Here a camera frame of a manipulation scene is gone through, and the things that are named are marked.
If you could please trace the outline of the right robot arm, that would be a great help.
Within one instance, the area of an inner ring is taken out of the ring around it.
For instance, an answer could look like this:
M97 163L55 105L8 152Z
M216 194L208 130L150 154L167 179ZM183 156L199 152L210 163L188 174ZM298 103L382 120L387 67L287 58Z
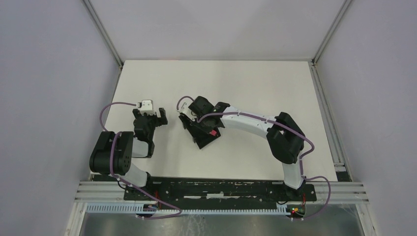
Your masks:
M301 151L308 139L288 113L262 116L229 103L213 105L202 96L190 102L180 100L177 111L184 129L200 149L219 138L221 128L238 129L266 139L272 156L282 164L285 197L296 201L304 194Z

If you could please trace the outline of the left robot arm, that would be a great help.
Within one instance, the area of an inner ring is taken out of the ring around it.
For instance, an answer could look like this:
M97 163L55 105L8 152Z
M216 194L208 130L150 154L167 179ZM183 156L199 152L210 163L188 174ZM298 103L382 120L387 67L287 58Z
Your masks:
M157 127L167 125L164 108L159 108L160 115L154 110L133 109L133 131L101 132L89 159L89 168L94 173L109 175L127 185L136 186L135 193L142 200L154 196L154 186L147 183L150 174L132 164L134 141L146 144L144 158L151 158L154 152L153 137Z

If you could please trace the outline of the black plastic bin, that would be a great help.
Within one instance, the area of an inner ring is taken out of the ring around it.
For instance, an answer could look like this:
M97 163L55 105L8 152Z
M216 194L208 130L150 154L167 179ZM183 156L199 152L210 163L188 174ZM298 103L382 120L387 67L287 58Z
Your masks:
M217 131L217 135L212 136L210 133L204 133L202 130L197 128L194 123L195 121L189 120L186 116L180 114L179 119L181 120L184 129L189 132L193 142L197 144L199 149L203 149L208 144L221 137L219 128L214 129Z

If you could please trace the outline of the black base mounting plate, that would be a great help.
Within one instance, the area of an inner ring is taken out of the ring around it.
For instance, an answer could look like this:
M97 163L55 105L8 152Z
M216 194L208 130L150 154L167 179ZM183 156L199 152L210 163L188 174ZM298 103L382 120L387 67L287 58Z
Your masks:
M183 211L275 209L277 203L317 200L313 184L293 190L278 180L151 177L143 189Z

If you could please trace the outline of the aluminium front rail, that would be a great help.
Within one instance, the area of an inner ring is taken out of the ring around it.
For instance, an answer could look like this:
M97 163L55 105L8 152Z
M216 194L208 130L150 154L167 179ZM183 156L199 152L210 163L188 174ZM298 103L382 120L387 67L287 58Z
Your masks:
M330 188L325 182L312 182L317 201L313 204L325 203L328 191L331 191L329 204L369 204L365 188L360 182L331 182ZM116 182L81 181L75 195L75 202L81 203L133 203L124 199L125 191Z

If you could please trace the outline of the aluminium rail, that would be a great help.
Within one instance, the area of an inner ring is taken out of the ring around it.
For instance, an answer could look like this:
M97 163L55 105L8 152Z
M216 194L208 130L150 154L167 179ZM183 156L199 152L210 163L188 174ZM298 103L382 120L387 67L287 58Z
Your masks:
M369 204L365 188L360 182L331 182L330 188L325 182L312 182L317 201L313 204L325 203L328 191L331 191L329 204ZM133 203L124 199L125 191L116 182L81 181L75 195L75 202L81 203Z
M334 123L330 105L326 98L324 87L321 83L316 64L314 60L311 60L308 62L308 65L316 97L318 99L321 117L323 120L337 180L340 182L351 182L352 178L346 160L345 152L343 150L342 143L340 141L336 125Z

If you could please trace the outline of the aluminium left corner post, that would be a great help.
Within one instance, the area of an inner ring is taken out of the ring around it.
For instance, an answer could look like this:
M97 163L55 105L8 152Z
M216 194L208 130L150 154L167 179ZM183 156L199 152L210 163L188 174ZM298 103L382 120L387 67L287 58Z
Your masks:
M84 7L86 8L89 16L91 17L94 25L96 26L96 28L98 29L102 39L104 40L107 48L109 49L114 61L116 62L116 64L118 65L118 67L120 69L123 68L124 62L121 59L119 53L117 52L117 49L115 48L110 35L108 34L107 30L104 27L104 24L102 23L97 11L95 10L92 1L90 0L81 0L82 4L84 5Z

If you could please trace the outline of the aluminium corner post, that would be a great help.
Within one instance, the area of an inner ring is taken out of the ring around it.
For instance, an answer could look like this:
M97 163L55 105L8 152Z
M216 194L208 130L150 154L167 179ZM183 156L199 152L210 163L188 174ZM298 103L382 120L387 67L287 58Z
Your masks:
M344 0L340 9L338 10L335 18L333 19L329 29L327 30L322 42L320 43L314 57L312 58L311 62L313 65L316 65L320 60L322 54L324 53L328 43L330 42L332 36L334 35L337 27L340 25L344 15L346 14L347 10L349 9L350 5L353 3L353 0Z
M114 61L116 62L116 64L118 65L118 67L120 69L123 68L124 62L121 59L119 53L117 52L117 49L115 48L110 35L108 34L107 30L104 27L104 24L102 23L97 11L95 10L92 1L90 0L81 0L82 4L84 5L84 7L86 8L89 16L91 17L94 25L96 26L96 28L98 29L102 39L104 40L107 48L109 49Z

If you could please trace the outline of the aluminium right side rail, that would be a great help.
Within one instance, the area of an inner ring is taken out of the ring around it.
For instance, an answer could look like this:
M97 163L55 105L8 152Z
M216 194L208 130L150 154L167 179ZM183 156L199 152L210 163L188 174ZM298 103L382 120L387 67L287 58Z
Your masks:
M340 141L336 125L334 123L330 105L326 98L324 87L321 83L316 64L314 60L311 60L308 62L308 65L316 97L318 99L321 117L323 120L337 180L340 182L351 182L352 178L346 160L345 152L343 150L342 143Z

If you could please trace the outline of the aluminium right corner post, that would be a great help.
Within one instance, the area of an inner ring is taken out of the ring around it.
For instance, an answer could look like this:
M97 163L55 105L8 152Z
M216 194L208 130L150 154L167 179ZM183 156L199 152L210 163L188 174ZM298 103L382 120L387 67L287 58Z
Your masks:
M349 9L350 5L353 3L353 0L344 0L340 9L338 10L335 18L333 19L329 29L327 30L322 42L320 43L314 57L312 58L311 62L313 65L316 65L320 60L322 54L324 53L328 43L330 42L332 36L334 35L337 27L340 25L344 15L346 14L347 10Z

